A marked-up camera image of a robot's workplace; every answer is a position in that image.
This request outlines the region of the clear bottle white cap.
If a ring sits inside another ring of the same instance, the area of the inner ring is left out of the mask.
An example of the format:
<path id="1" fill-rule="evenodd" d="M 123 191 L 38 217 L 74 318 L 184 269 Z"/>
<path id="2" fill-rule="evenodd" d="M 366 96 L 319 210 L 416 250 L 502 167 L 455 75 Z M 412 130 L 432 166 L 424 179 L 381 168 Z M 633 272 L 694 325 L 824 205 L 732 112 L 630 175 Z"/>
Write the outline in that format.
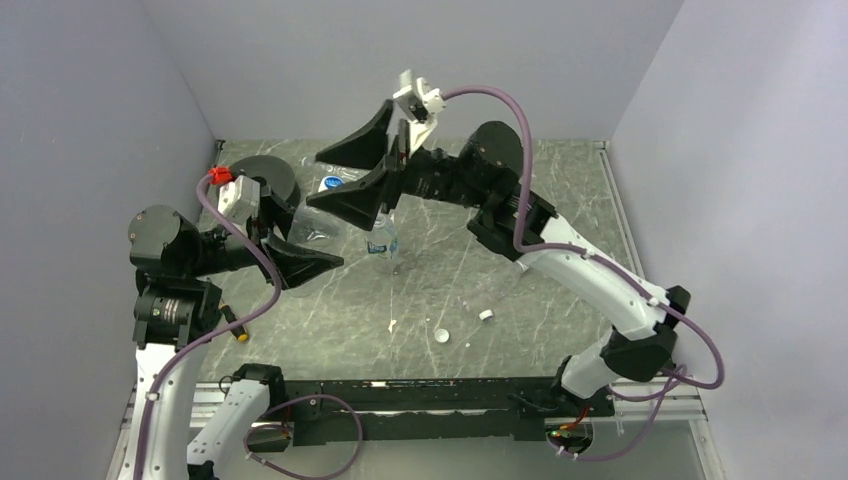
<path id="1" fill-rule="evenodd" d="M 339 219 L 303 202 L 294 213 L 286 240 L 307 248 L 329 248 L 343 242 L 345 224 Z"/>

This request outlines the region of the labelled water bottle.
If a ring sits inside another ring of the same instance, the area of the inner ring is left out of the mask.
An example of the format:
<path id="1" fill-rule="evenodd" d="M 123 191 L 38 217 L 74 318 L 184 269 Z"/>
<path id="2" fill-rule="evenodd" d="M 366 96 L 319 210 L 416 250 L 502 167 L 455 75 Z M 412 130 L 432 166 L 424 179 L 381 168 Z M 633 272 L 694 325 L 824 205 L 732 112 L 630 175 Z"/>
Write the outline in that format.
<path id="1" fill-rule="evenodd" d="M 365 234 L 369 263 L 379 272 L 394 275 L 399 265 L 399 240 L 393 217 L 379 213 L 373 228 Z"/>

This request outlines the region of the blue white bottle cap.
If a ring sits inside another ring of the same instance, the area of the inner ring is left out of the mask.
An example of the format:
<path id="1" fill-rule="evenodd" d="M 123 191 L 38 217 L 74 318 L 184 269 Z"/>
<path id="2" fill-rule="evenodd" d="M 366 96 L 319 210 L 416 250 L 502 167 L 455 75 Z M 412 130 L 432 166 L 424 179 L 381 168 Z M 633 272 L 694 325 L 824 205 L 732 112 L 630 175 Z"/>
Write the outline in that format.
<path id="1" fill-rule="evenodd" d="M 333 190 L 339 188 L 345 184 L 345 180 L 342 177 L 335 175 L 327 175 L 323 177 L 318 184 L 318 193 L 322 193 L 325 191 Z"/>

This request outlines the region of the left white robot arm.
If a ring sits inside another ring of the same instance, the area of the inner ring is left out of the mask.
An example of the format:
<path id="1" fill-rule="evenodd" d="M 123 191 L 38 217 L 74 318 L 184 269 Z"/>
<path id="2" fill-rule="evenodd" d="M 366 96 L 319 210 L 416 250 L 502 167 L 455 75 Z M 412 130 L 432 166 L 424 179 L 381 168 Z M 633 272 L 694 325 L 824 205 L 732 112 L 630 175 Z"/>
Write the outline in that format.
<path id="1" fill-rule="evenodd" d="M 207 230 L 167 205 L 143 209 L 128 228 L 138 290 L 137 396 L 120 471 L 124 479 L 218 479 L 252 422 L 275 419 L 286 409 L 282 371 L 249 364 L 236 371 L 232 390 L 200 434 L 190 436 L 196 382 L 210 342 L 245 324 L 221 310 L 222 291 L 212 275 L 255 267 L 278 300 L 343 263 L 287 242 L 294 206 L 252 179 L 224 184 L 210 211 L 217 225 Z"/>

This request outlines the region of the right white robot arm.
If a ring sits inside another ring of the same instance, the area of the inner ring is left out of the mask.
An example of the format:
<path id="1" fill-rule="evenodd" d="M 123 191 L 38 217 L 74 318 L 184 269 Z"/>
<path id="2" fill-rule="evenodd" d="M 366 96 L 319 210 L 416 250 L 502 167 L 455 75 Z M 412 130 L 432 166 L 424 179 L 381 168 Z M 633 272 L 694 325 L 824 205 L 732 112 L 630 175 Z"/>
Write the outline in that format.
<path id="1" fill-rule="evenodd" d="M 610 330 L 563 361 L 550 391 L 564 415 L 578 413 L 618 379 L 646 382 L 668 364 L 687 291 L 654 285 L 626 270 L 542 197 L 531 194 L 521 202 L 524 150 L 513 128 L 485 122 L 451 155 L 421 147 L 416 136 L 422 121 L 395 120 L 393 111 L 385 101 L 364 126 L 316 154 L 319 163 L 362 175 L 309 196 L 310 207 L 365 231 L 402 195 L 471 208 L 467 228 L 484 248 L 552 278 L 598 309 Z"/>

